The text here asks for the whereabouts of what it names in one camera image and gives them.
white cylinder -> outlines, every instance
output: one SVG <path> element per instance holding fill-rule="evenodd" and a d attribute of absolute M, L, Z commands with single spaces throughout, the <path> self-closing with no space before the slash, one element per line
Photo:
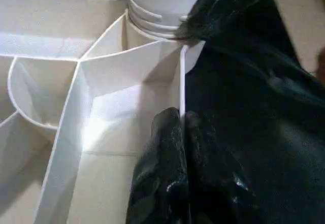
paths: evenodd
<path fill-rule="evenodd" d="M 197 0 L 129 0 L 132 21 L 147 33 L 174 37 Z"/>

black plastic bag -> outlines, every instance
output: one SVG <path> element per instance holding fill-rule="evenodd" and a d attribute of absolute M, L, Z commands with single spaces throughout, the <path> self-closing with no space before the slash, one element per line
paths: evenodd
<path fill-rule="evenodd" d="M 178 30 L 179 38 L 207 40 L 224 31 L 258 0 L 198 0 Z"/>
<path fill-rule="evenodd" d="M 185 132 L 192 223 L 263 223 L 244 170 L 211 123 L 188 112 Z"/>
<path fill-rule="evenodd" d="M 189 223 L 188 179 L 178 110 L 155 116 L 133 174 L 127 224 Z"/>
<path fill-rule="evenodd" d="M 232 30 L 207 44 L 185 85 L 187 110 L 239 163 L 265 223 L 325 223 L 325 89 L 312 75 Z"/>

white foam board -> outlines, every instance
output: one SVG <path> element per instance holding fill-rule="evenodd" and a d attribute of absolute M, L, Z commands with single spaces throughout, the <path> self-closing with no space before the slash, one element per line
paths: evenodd
<path fill-rule="evenodd" d="M 80 58 L 126 0 L 0 0 L 0 54 Z"/>
<path fill-rule="evenodd" d="M 31 123 L 56 130 L 76 64 L 15 58 L 8 75 L 8 91 L 19 113 Z"/>
<path fill-rule="evenodd" d="M 10 181 L 0 188 L 0 223 L 33 224 L 41 186 L 51 153 L 42 148 Z"/>
<path fill-rule="evenodd" d="M 184 107 L 180 51 L 158 41 L 79 63 L 36 223 L 125 221 L 132 172 L 153 117 Z M 75 108 L 80 103 L 82 112 Z"/>
<path fill-rule="evenodd" d="M 7 90 L 7 79 L 12 57 L 0 56 L 0 123 L 15 112 Z"/>

shiny black material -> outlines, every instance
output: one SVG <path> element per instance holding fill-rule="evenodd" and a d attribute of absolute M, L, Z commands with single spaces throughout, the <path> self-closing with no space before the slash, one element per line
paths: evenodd
<path fill-rule="evenodd" d="M 133 174 L 127 224 L 189 223 L 188 180 L 178 110 L 152 123 L 151 140 Z"/>
<path fill-rule="evenodd" d="M 258 0 L 198 0 L 178 30 L 180 38 L 208 40 L 224 31 Z"/>
<path fill-rule="evenodd" d="M 212 124 L 188 112 L 185 132 L 192 223 L 263 223 L 244 169 Z"/>
<path fill-rule="evenodd" d="M 192 126 L 200 147 L 214 150 L 201 154 L 208 169 L 198 183 L 223 186 L 230 205 L 235 173 L 249 190 L 242 203 L 255 205 L 264 223 L 325 223 L 325 89 L 312 75 L 263 41 L 232 30 L 207 44 L 186 75 L 185 92 L 191 94 L 187 110 L 201 118 Z M 230 207 L 231 213 L 221 212 L 237 220 Z"/>

foam board divider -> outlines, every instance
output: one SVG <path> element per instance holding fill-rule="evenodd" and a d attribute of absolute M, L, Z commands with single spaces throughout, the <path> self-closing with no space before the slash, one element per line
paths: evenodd
<path fill-rule="evenodd" d="M 57 130 L 76 62 L 17 57 L 8 74 L 10 99 L 19 113 L 45 130 Z"/>
<path fill-rule="evenodd" d="M 204 42 L 144 33 L 126 0 L 0 1 L 0 224 L 124 223 L 152 120 L 184 115 Z"/>
<path fill-rule="evenodd" d="M 157 41 L 79 63 L 35 223 L 125 221 L 132 172 L 153 117 L 184 108 L 180 52 Z"/>
<path fill-rule="evenodd" d="M 13 57 L 0 56 L 0 123 L 15 112 L 7 89 L 9 68 Z"/>
<path fill-rule="evenodd" d="M 0 54 L 80 58 L 126 0 L 0 0 Z"/>

